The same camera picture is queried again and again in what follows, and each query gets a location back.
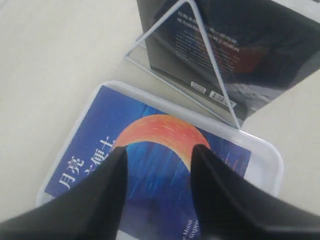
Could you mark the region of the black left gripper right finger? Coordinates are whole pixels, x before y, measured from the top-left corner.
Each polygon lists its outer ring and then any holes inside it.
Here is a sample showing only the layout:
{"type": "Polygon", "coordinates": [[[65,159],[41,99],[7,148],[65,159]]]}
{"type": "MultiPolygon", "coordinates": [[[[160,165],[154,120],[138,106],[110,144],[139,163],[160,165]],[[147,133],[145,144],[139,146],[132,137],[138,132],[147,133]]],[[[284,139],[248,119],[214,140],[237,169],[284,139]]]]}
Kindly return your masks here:
{"type": "Polygon", "coordinates": [[[241,178],[206,146],[193,147],[190,185],[202,240],[318,240],[320,217],[241,178]]]}

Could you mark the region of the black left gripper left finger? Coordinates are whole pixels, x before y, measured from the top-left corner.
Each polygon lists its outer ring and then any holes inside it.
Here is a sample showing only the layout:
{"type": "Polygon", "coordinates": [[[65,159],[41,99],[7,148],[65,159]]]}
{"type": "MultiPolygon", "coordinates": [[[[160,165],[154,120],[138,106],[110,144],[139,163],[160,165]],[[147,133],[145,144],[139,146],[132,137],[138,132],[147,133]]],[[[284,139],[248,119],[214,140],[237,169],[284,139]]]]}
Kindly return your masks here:
{"type": "Polygon", "coordinates": [[[115,148],[75,187],[0,224],[2,240],[115,240],[125,205],[128,156],[115,148]]]}

